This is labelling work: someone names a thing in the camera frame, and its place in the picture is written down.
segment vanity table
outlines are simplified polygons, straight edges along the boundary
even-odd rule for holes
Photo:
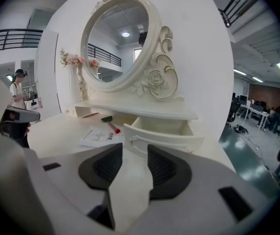
[[[130,67],[125,67],[128,62],[121,59],[123,72],[116,76],[114,70],[110,70],[113,65],[111,56],[108,60],[111,65],[100,67],[98,58],[102,55],[89,51],[89,46],[94,45],[91,43],[92,36],[95,32],[108,29],[112,25],[111,17],[122,16],[131,22],[131,15],[137,13],[140,21],[134,19],[133,25],[125,25],[124,29],[131,30],[128,34],[135,37],[133,41],[138,41],[139,33],[147,32],[143,48]],[[108,46],[117,41],[115,35],[111,36],[113,38]],[[208,234],[229,228],[236,221],[218,194],[218,190],[224,187],[233,186],[253,208],[265,203],[261,193],[236,175],[224,150],[204,128],[193,109],[185,105],[185,99],[178,90],[180,80],[171,59],[172,39],[172,30],[161,23],[151,1],[98,2],[78,44],[85,59],[80,73],[85,84],[81,86],[85,89],[82,95],[86,97],[64,105],[63,113],[32,125],[28,134],[29,145],[40,158],[42,166],[60,165],[46,172],[52,185],[87,216],[108,195],[115,221],[114,231],[121,234],[149,234],[146,229],[157,234],[162,223],[167,223],[165,227],[169,226],[169,234],[182,234],[193,229],[196,233],[203,229]],[[124,43],[126,46],[131,44],[128,41]],[[112,74],[112,81],[105,82],[106,72]],[[83,113],[99,114],[81,118]],[[85,184],[78,176],[78,167],[111,147],[92,148],[78,143],[90,128],[111,130],[101,120],[107,116],[113,116],[111,123],[121,130],[119,135],[124,136],[124,146],[121,167],[104,193],[92,189],[87,182]],[[191,180],[185,186],[187,188],[169,199],[154,201],[150,198],[157,185],[154,183],[156,177],[149,168],[149,156],[153,154],[149,155],[149,148],[164,149],[167,156],[176,157],[175,160],[187,166],[186,174]],[[36,156],[27,152],[25,155],[28,166],[32,167],[37,161]],[[171,161],[163,159],[161,161],[165,165]],[[174,177],[180,169],[180,166],[174,166],[170,177]],[[179,218],[183,209],[185,216]]]

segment mirror frame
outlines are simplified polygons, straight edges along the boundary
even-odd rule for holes
[[[142,51],[133,66],[122,76],[117,78],[112,82],[102,82],[95,78],[92,74],[89,65],[88,58],[88,40],[90,33],[92,31],[93,26],[96,21],[109,9],[112,7],[122,3],[122,2],[136,2],[140,6],[142,6],[149,18],[149,27],[148,27],[148,35],[145,40]],[[123,90],[130,86],[138,76],[143,74],[144,69],[147,67],[151,56],[155,53],[157,44],[159,42],[159,33],[161,29],[161,21],[158,11],[153,3],[149,0],[102,0],[102,2],[98,2],[92,11],[92,15],[87,22],[87,25],[83,31],[83,35],[81,38],[80,51],[81,56],[85,58],[85,62],[83,63],[83,69],[86,70],[88,75],[88,87],[92,87],[94,89],[98,89],[101,92],[116,92]]]

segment drawer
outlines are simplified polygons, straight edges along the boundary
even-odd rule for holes
[[[204,140],[197,136],[188,120],[138,117],[124,124],[125,148],[147,158],[148,144],[167,146],[187,153],[198,150]]]

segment black metal railing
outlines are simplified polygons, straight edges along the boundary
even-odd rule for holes
[[[94,57],[121,67],[121,58],[92,44],[88,44],[88,56]]]
[[[227,28],[246,13],[257,0],[231,0],[225,9],[218,9]]]
[[[13,48],[37,48],[43,30],[2,29],[0,30],[0,50]]]

